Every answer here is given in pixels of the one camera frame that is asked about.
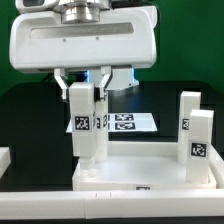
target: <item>green wall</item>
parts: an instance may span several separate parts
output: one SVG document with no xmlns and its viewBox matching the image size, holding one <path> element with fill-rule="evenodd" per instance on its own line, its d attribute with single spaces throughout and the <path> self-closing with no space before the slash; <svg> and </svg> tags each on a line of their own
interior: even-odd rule
<svg viewBox="0 0 224 224">
<path fill-rule="evenodd" d="M 198 80 L 224 94 L 224 0 L 154 0 L 161 12 L 156 29 L 158 60 L 137 71 L 139 80 Z M 18 15 L 14 0 L 0 1 L 0 94 L 44 75 L 24 75 L 10 65 L 10 27 Z"/>
</svg>

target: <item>white block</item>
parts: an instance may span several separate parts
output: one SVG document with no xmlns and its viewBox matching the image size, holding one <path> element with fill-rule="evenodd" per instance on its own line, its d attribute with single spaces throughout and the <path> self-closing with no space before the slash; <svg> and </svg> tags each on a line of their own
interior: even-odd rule
<svg viewBox="0 0 224 224">
<path fill-rule="evenodd" d="M 193 110 L 190 117 L 186 181 L 208 183 L 213 111 Z"/>
<path fill-rule="evenodd" d="M 0 193 L 0 219 L 85 218 L 84 193 Z"/>
<path fill-rule="evenodd" d="M 97 150 L 94 85 L 73 83 L 69 100 L 74 156 L 93 157 Z"/>
<path fill-rule="evenodd" d="M 9 148 L 0 148 L 0 178 L 11 163 Z"/>
<path fill-rule="evenodd" d="M 96 162 L 102 162 L 107 159 L 108 147 L 108 97 L 103 102 L 96 102 L 96 120 L 97 120 L 97 152 Z"/>
<path fill-rule="evenodd" d="M 188 152 L 188 131 L 190 114 L 193 109 L 200 108 L 201 93 L 184 91 L 180 97 L 178 162 L 186 164 Z"/>
</svg>

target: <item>white platform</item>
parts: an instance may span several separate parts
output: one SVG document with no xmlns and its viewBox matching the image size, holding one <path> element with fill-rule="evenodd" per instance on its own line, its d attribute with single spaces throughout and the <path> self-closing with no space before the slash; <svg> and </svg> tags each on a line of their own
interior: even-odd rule
<svg viewBox="0 0 224 224">
<path fill-rule="evenodd" d="M 96 163 L 100 176 L 88 177 L 79 165 L 73 176 L 73 190 L 167 190 L 215 189 L 209 171 L 206 184 L 187 183 L 186 166 L 177 161 L 177 143 L 109 142 L 108 159 Z"/>
</svg>

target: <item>white base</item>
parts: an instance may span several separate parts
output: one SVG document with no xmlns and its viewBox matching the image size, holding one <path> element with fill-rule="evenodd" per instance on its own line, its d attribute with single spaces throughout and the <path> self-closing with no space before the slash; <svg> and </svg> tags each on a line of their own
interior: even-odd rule
<svg viewBox="0 0 224 224">
<path fill-rule="evenodd" d="M 177 143 L 109 142 L 107 161 L 96 163 L 97 178 L 73 176 L 74 191 L 215 189 L 209 171 L 207 184 L 186 183 L 186 166 L 177 162 Z"/>
<path fill-rule="evenodd" d="M 150 153 L 142 150 L 142 155 L 162 153 L 153 147 L 156 144 L 151 143 Z M 176 143 L 160 144 L 175 153 Z M 224 162 L 214 148 L 210 154 L 217 186 L 223 187 Z M 0 193 L 1 220 L 224 216 L 223 207 L 224 189 Z"/>
</svg>

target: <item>black surface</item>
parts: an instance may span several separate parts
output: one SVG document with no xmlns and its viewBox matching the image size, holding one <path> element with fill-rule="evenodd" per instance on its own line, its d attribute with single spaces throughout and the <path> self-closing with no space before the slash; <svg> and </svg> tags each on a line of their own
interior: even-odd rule
<svg viewBox="0 0 224 224">
<path fill-rule="evenodd" d="M 212 143 L 222 154 L 224 96 L 201 82 L 145 82 L 135 94 L 110 98 L 109 112 L 152 113 L 159 129 L 153 134 L 116 133 L 110 135 L 110 140 L 177 141 L 179 99 L 183 90 L 201 91 L 201 108 L 215 111 Z M 0 146 L 10 147 L 12 159 L 0 180 L 0 191 L 72 190 L 77 159 L 72 157 L 71 135 L 65 134 L 70 115 L 69 105 L 61 101 L 61 90 L 53 83 L 20 84 L 0 98 L 0 108 Z M 224 223 L 219 217 L 66 220 L 63 223 L 212 223 L 212 220 Z"/>
</svg>

